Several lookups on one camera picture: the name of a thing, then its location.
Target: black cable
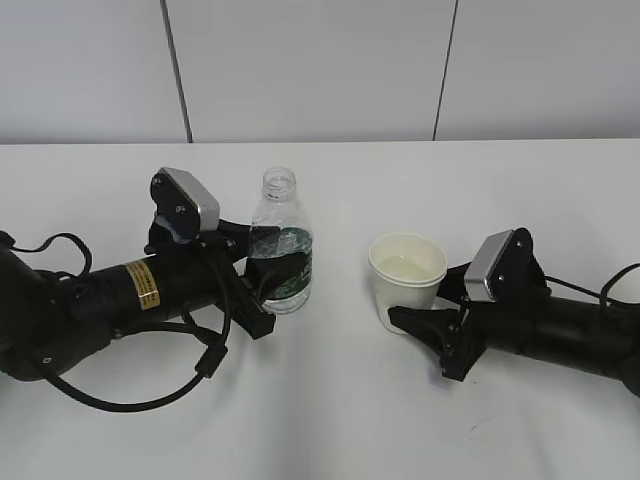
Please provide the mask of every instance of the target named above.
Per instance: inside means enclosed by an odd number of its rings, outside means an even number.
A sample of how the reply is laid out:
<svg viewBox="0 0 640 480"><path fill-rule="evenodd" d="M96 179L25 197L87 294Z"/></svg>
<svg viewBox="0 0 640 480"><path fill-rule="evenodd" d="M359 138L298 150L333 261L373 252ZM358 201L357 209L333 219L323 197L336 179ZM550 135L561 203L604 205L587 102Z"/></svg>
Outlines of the black cable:
<svg viewBox="0 0 640 480"><path fill-rule="evenodd" d="M140 330L140 331L165 331L165 332L178 332L178 333L189 333L192 334L191 331L179 331L174 329L171 325L176 324L159 324L154 329L149 330ZM20 355L25 357L31 366L51 385L60 390L65 395L73 398L74 400L88 406L95 408L97 410L103 410L105 412L112 413L137 413L137 412L145 412L148 410L154 410L156 408L164 407L170 403L179 400L184 397L187 393L193 390L196 385L198 385L204 376L200 373L196 374L189 382L187 382L182 388L176 390L175 392L166 395L164 397L158 398L156 400L151 400L148 402L140 402L140 403L114 403L108 402L106 400L100 400L99 398L93 397L84 393L81 390L78 390L76 387L71 385L69 382L60 378L57 374L51 371L49 368L45 367L34 355L31 353L31 350L22 344L22 342L14 341L14 347Z"/></svg>
<svg viewBox="0 0 640 480"><path fill-rule="evenodd" d="M544 278L547 282L555 283L557 285L561 285L563 287L570 288L571 290L580 292L584 295L588 295L589 297L597 298L598 303L603 310L607 308L607 303L618 308L638 308L640 307L640 303L623 302L621 300L616 300L615 298L609 297L609 292L611 291L613 286L618 283L620 279L622 279L622 277L624 277L632 270L635 270L636 268L640 268L640 263L634 263L633 265L629 265L628 267L623 268L621 271L616 273L607 283L604 284L600 293L581 287L580 285L575 285L573 283L560 280L559 278L549 276L545 276Z"/></svg>
<svg viewBox="0 0 640 480"><path fill-rule="evenodd" d="M2 237L3 239L8 239L7 247L9 248L9 250L12 250L14 252L19 252L19 253L41 253L41 252L44 252L47 248L49 248L56 238L66 238L67 240L70 240L71 242L73 242L73 244L76 247L78 247L78 250L80 250L80 252L82 253L82 256L84 257L84 267L82 267L82 271L78 276L82 277L84 275L87 275L91 270L91 265L93 264L93 256L91 255L91 250L89 250L89 247L87 247L87 245L78 236L74 235L73 233L65 232L65 233L58 233L57 235L53 235L52 237L47 238L42 245L40 245L38 248L34 248L33 250L26 249L26 248L18 248L14 246L13 238L11 238L11 236L9 236L6 232L0 232L0 234L4 234ZM64 277L69 277L69 278L76 277L75 275L72 275L71 273L68 273L68 272L56 272L55 275L56 277L58 277L58 279L64 278Z"/></svg>
<svg viewBox="0 0 640 480"><path fill-rule="evenodd" d="M604 286L602 287L602 290L600 290L600 308L603 311L606 310L607 308L607 301L609 301L612 305L619 306L619 307L635 308L640 306L639 303L627 303L627 302L620 302L618 300L616 300L614 303L614 302L611 302L611 300L608 297L609 291L611 291L611 288L613 288L613 286L616 283L618 283L622 279L622 277L624 277L627 273L631 272L632 270L635 270L638 267L640 267L640 263L634 263L633 265L629 265L628 267L625 267L622 270L620 270L618 273L616 273L613 277L611 277L611 280L609 280L607 283L604 284Z"/></svg>
<svg viewBox="0 0 640 480"><path fill-rule="evenodd" d="M555 277L544 277L545 280L547 282L551 282L551 283L556 283L558 285L562 285L563 287L566 288L570 288L571 290L575 290L577 292L583 293L585 295L588 295L590 297L594 297L594 298L600 298L600 294L596 293L592 290L588 290L584 287L581 287L580 285L575 285L573 283L569 283L569 282L565 282L564 280L560 280L559 278L555 278Z"/></svg>
<svg viewBox="0 0 640 480"><path fill-rule="evenodd" d="M22 253L39 253L49 248L51 243L56 238L67 238L71 240L80 249L80 251L82 252L85 258L85 266L82 269L80 276L88 274L92 264L91 251L80 238L78 238L77 236L71 233L60 233L60 234L54 235L48 238L40 247L34 250L26 250L26 249L14 247L13 245L14 241L8 234L5 234L4 236L2 236L0 240L6 243L7 247L13 251L22 252ZM225 343L227 341L227 338L229 337L229 332L231 331L231 316L232 316L231 305L229 301L229 293L227 290L227 286L224 283L224 279L218 270L218 266L213 262L213 260L209 257L209 255L203 255L203 257L205 258L207 265L211 269L211 272L216 280L216 283L218 284L218 288L220 289L220 292L222 294L222 303L224 305L224 325L222 327L221 334L218 334L213 330L198 326L195 320L193 319L193 317L191 316L191 313L185 307L183 307L181 310L182 319L185 322L184 325L177 324L177 323L148 322L145 324L130 326L126 329L123 329L119 333L123 337L135 335L143 332L172 332L172 333L190 334L196 337L205 345L207 345L207 350L205 351L205 354L203 354L201 360L204 359L205 355L207 355L207 353L209 353L212 349L215 349L216 347L219 347L219 346L222 346L226 352ZM67 272L57 272L54 275L58 278L58 280L65 276L74 277L74 275L71 275ZM57 375L55 372L53 372L44 364L42 364L40 359L38 359L32 353L31 349L26 344L23 344L21 340L16 341L16 339L19 338L18 336L12 335L12 337L14 341L14 347L16 348L18 353L22 355L31 364L33 369L36 370L42 376L43 379L48 381L52 386L54 386L55 388L57 388L58 390L60 390L62 393L69 396L70 398L88 407L92 407L97 410L103 410L106 412L137 413L137 412L144 412L148 410L154 410L154 409L166 406L184 397L187 393L192 391L202 381L203 378L205 378L205 374L198 372L189 382L187 382L180 389L176 390L175 392L169 395L166 395L164 397L151 400L148 402L127 403L127 404L109 402L106 400L101 400L99 398L93 397L77 389L67 381L63 380L59 375Z"/></svg>

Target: cable connector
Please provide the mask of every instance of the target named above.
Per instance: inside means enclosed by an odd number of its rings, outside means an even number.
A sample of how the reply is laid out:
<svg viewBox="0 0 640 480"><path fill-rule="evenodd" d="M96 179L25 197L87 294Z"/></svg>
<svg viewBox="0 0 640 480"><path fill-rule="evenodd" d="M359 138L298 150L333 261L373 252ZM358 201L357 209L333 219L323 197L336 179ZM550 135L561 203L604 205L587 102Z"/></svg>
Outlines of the cable connector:
<svg viewBox="0 0 640 480"><path fill-rule="evenodd" d="M196 364L196 372L207 378L211 378L213 374L216 373L216 370L228 351L229 349L222 342L217 342L215 345L207 348Z"/></svg>

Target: plastic water bottle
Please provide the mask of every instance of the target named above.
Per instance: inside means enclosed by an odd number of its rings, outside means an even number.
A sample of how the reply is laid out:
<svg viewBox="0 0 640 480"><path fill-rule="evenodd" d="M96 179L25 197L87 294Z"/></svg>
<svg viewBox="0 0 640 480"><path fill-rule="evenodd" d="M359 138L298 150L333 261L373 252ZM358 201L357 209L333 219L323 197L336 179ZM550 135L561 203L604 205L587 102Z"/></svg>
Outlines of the plastic water bottle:
<svg viewBox="0 0 640 480"><path fill-rule="evenodd" d="M270 168L264 173L262 201L251 222L249 258L277 258L302 252L308 255L308 260L302 273L267 298L265 310L278 315L292 313L309 299L312 244L313 234L298 200L295 175L288 168Z"/></svg>

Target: white wall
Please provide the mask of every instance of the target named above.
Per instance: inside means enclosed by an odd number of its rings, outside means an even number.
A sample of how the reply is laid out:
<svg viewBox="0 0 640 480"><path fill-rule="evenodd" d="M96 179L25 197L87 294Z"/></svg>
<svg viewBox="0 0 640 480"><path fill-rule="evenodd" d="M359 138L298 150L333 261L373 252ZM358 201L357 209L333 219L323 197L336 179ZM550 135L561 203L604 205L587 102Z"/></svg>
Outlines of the white wall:
<svg viewBox="0 0 640 480"><path fill-rule="evenodd" d="M430 140L454 0L170 0L194 140Z"/></svg>
<svg viewBox="0 0 640 480"><path fill-rule="evenodd" d="M640 137L638 0L460 0L439 140Z"/></svg>
<svg viewBox="0 0 640 480"><path fill-rule="evenodd" d="M186 141L157 0L5 0L0 143Z"/></svg>

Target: robotic arm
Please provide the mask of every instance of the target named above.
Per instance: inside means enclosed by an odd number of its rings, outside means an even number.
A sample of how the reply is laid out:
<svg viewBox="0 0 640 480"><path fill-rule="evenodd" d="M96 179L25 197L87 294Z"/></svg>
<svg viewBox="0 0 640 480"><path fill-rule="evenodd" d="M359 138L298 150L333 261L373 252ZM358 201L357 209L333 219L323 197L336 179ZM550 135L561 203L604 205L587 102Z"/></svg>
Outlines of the robotic arm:
<svg viewBox="0 0 640 480"><path fill-rule="evenodd" d="M488 237L473 261L451 268L438 296L459 310L389 309L391 323L440 357L442 375L463 381L487 348L620 379L640 396L640 305L609 290L640 264L625 268L600 294L546 277L528 230ZM551 296L547 282L597 297L599 304Z"/></svg>
<svg viewBox="0 0 640 480"><path fill-rule="evenodd" d="M0 370L18 380L45 379L97 409L139 412L167 405L210 378L227 353L232 320L253 339L273 332L276 317L261 305L304 269L306 255L251 259L240 276L233 264L247 256L249 226L221 220L218 202L189 172L162 168L152 179L151 196L157 211L145 247L150 256L96 272L90 273L91 253L75 235L55 235L38 249L24 250L0 232ZM274 228L257 234L276 233ZM83 253L79 275L34 271L13 253L44 251L56 238L71 240ZM212 304L225 312L221 333L197 325L190 314ZM182 323L166 322L174 317ZM206 347L193 379L174 394L115 404L60 378L113 339L150 331L190 334Z"/></svg>

